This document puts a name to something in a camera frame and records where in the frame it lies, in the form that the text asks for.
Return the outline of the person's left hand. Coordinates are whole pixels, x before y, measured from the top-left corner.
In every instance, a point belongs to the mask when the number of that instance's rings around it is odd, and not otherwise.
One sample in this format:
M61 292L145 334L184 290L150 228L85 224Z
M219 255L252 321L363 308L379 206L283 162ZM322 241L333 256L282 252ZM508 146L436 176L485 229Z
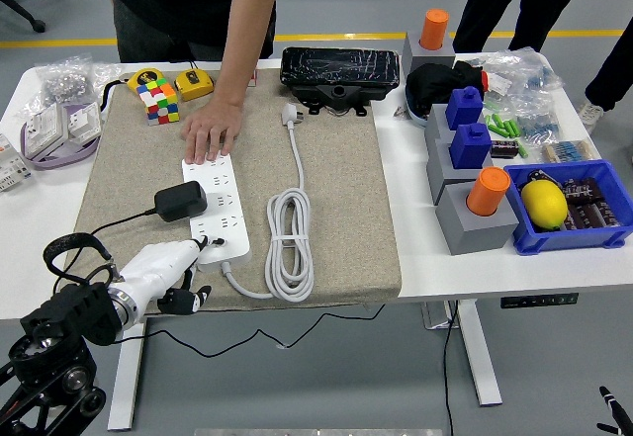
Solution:
M187 164L203 164L233 150L243 117L243 102L214 97L185 119L181 137Z

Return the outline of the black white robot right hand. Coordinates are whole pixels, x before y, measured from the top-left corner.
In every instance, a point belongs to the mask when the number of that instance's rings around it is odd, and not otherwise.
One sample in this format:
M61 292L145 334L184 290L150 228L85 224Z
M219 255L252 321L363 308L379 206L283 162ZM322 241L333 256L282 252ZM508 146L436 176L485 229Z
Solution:
M632 420L628 416L627 412L607 387L600 386L599 392L611 411L611 416L615 421L615 426L605 423L597 423L596 428L612 435L632 436Z

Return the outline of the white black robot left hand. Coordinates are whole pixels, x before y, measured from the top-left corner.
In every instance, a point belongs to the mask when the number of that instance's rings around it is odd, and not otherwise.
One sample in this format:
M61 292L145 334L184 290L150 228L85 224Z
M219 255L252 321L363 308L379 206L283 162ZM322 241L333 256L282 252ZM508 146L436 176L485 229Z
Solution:
M121 281L110 285L109 294L128 313L129 325L139 322L150 302L164 297L208 244L206 235L149 244L121 270Z

